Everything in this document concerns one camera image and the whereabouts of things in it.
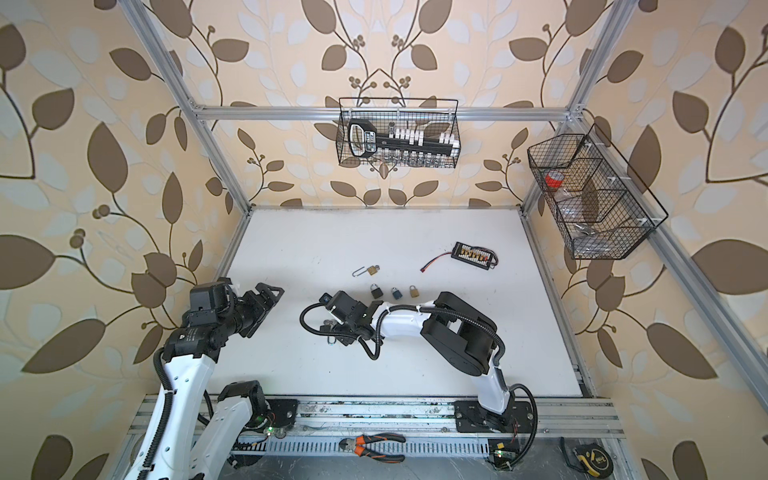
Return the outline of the black parallel charging board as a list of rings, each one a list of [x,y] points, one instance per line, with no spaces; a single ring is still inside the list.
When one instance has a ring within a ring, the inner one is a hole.
[[[451,258],[483,270],[494,269],[499,263],[498,256],[493,250],[462,242],[454,245]]]

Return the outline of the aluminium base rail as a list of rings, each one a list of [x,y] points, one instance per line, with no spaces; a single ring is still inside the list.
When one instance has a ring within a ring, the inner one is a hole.
[[[354,437],[395,432],[405,436],[458,436],[457,397],[299,396],[289,436]],[[538,398],[538,432],[544,438],[624,439],[611,401],[587,398]]]

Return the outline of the yellow black tape measure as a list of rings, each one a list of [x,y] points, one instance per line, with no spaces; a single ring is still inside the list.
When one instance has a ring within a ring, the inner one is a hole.
[[[614,462],[608,452],[596,443],[573,448],[576,469],[596,479],[608,479],[614,473]]]

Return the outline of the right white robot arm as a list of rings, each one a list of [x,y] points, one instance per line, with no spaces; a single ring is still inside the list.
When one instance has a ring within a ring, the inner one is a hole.
[[[535,435],[539,414],[534,395],[521,384],[508,385],[501,370],[506,346],[496,324],[453,293],[442,292],[428,303],[366,305],[344,291],[325,293],[299,314],[308,333],[345,346],[360,345],[376,361],[387,340],[419,337],[451,367],[469,376],[475,401],[454,403],[460,433]]]

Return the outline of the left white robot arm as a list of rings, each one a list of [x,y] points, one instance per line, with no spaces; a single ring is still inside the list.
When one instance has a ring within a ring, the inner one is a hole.
[[[191,289],[181,326],[153,356],[161,388],[127,478],[216,479],[242,433],[270,435],[276,415],[256,380],[226,386],[202,434],[195,428],[221,350],[252,337],[284,293],[259,283],[237,294],[226,277]]]

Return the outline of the black socket holder rail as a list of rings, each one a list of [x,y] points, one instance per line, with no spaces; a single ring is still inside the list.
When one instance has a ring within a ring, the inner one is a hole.
[[[453,134],[439,132],[428,137],[425,129],[399,127],[395,122],[377,126],[370,120],[353,119],[345,130],[342,145],[357,158],[416,159],[457,158],[461,142]]]

